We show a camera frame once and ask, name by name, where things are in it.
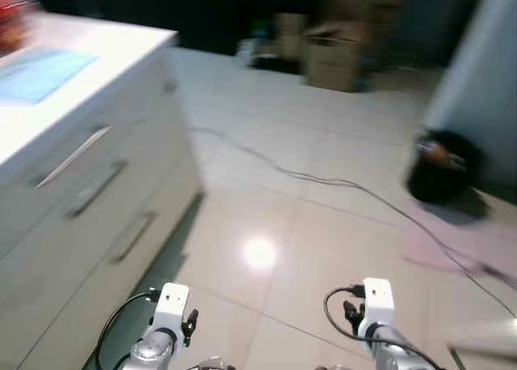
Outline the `red blurred item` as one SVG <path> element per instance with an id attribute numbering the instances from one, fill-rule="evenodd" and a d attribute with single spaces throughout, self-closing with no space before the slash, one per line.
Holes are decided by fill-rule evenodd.
<path id="1" fill-rule="evenodd" d="M 30 0 L 0 0 L 0 57 L 22 48 L 30 33 Z"/>

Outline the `black round bin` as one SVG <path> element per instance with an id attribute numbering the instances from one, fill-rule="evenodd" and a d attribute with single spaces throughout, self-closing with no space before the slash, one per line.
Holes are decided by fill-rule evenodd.
<path id="1" fill-rule="evenodd" d="M 449 131 L 420 135 L 414 155 L 404 186 L 415 200 L 429 204 L 444 203 L 472 186 L 485 161 L 468 138 Z"/>

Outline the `grey tall panel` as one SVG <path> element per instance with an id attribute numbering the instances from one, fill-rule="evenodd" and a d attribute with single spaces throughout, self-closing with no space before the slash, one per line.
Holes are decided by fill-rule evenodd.
<path id="1" fill-rule="evenodd" d="M 479 0 L 436 88 L 425 125 L 471 141 L 484 154 L 475 186 L 517 197 L 517 0 Z"/>

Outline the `pink floor mat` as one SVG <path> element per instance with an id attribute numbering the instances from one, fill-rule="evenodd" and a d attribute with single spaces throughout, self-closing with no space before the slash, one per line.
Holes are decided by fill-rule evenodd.
<path id="1" fill-rule="evenodd" d="M 442 205 L 407 205 L 406 214 L 418 223 L 403 226 L 400 252 L 404 259 L 445 271 L 494 277 L 517 286 L 517 230 L 506 204 L 502 211 L 483 201 Z"/>

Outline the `white kitchen island cabinet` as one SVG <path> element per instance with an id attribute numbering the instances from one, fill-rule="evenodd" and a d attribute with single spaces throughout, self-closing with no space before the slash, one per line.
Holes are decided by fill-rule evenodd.
<path id="1" fill-rule="evenodd" d="M 56 13 L 29 16 L 25 52 L 97 59 L 38 104 L 0 104 L 0 370 L 80 370 L 202 189 L 171 58 L 176 33 Z M 100 125 L 108 134 L 58 178 L 33 188 Z M 64 211 L 115 161 L 127 166 L 87 211 Z M 115 239 L 158 212 L 136 248 Z"/>

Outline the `light blue mat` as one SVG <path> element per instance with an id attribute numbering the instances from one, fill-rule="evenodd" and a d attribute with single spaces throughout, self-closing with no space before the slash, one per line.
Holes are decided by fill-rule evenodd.
<path id="1" fill-rule="evenodd" d="M 34 48 L 18 53 L 0 64 L 0 104 L 38 104 L 96 59 L 73 50 Z"/>

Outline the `large brown cardboard box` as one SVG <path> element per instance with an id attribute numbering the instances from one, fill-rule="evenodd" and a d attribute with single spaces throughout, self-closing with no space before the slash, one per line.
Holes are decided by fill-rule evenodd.
<path id="1" fill-rule="evenodd" d="M 355 92 L 368 33 L 367 24 L 359 20 L 333 20 L 306 30 L 306 85 Z"/>

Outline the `small brown cardboard box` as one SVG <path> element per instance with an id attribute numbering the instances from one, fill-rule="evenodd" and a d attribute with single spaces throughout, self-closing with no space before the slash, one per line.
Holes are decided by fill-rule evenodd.
<path id="1" fill-rule="evenodd" d="M 275 53 L 281 59 L 298 62 L 304 46 L 303 35 L 306 27 L 306 15 L 303 13 L 280 12 L 273 15 Z"/>

